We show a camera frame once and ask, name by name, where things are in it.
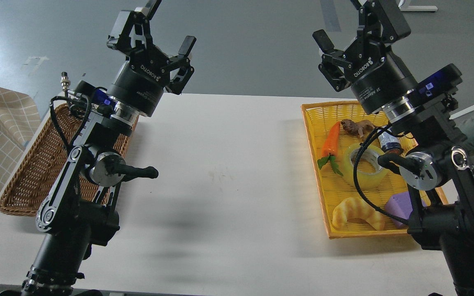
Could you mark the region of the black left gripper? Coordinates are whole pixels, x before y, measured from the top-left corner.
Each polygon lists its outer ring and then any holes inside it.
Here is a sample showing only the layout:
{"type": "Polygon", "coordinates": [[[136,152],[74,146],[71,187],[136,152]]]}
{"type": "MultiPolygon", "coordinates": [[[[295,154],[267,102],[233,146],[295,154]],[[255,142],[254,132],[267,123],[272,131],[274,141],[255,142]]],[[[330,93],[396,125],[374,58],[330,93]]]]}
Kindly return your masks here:
{"type": "Polygon", "coordinates": [[[177,56],[153,43],[150,20],[161,0],[149,0],[133,11],[122,10],[107,38],[107,47],[125,55],[125,63],[107,93],[143,116],[153,115],[164,92],[179,95],[194,73],[190,53],[195,36],[186,36],[177,56]]]}

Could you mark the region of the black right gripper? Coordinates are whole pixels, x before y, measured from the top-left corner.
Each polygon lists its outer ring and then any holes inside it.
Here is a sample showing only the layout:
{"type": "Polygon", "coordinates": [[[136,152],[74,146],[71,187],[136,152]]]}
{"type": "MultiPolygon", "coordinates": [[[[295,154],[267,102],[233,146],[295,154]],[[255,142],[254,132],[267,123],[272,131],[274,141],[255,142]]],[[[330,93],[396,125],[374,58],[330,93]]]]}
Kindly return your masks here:
{"type": "Polygon", "coordinates": [[[350,88],[367,114],[406,96],[417,81],[400,57],[394,42],[411,34],[393,0],[352,0],[358,11],[357,37],[344,51],[335,49],[327,33],[312,33],[321,49],[318,69],[337,92],[350,88]]]}

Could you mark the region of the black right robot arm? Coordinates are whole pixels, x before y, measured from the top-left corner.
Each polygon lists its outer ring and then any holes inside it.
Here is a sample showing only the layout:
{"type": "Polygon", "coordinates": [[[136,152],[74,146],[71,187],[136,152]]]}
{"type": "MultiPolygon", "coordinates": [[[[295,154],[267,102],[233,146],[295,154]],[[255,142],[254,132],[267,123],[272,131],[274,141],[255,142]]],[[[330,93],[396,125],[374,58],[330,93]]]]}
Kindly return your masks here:
{"type": "Polygon", "coordinates": [[[408,225],[424,250],[442,251],[456,293],[474,296],[474,163],[461,146],[466,136],[449,115],[458,105],[453,95],[461,71],[448,64],[417,82],[391,49],[411,32],[396,2],[352,4],[359,25],[344,51],[335,49],[323,30],[314,32],[323,52],[318,68],[337,92],[351,88],[367,114],[387,116],[389,125],[374,130],[369,142],[388,129],[414,137],[417,146],[405,157],[378,158],[406,181],[412,205],[407,220],[389,217],[408,225]]]}

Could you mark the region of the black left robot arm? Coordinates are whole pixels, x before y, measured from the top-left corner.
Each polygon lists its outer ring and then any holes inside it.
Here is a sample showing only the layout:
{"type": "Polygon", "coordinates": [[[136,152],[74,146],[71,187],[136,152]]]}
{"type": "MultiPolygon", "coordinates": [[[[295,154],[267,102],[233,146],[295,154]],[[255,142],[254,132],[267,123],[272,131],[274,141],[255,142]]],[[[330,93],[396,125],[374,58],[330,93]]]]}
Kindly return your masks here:
{"type": "Polygon", "coordinates": [[[150,21],[160,5],[149,0],[133,11],[120,11],[107,46],[125,62],[108,88],[81,81],[69,88],[62,73],[63,96],[50,103],[50,118],[67,154],[54,184],[35,216],[45,234],[20,291],[2,296],[70,296],[84,274],[81,263],[92,246],[106,246],[120,229],[116,211],[123,182],[158,177],[152,167],[133,167],[114,149],[119,136],[130,136],[138,116],[153,115],[164,92],[181,94],[194,68],[190,52],[196,42],[186,36],[177,55],[168,56],[154,43],[150,21]]]}

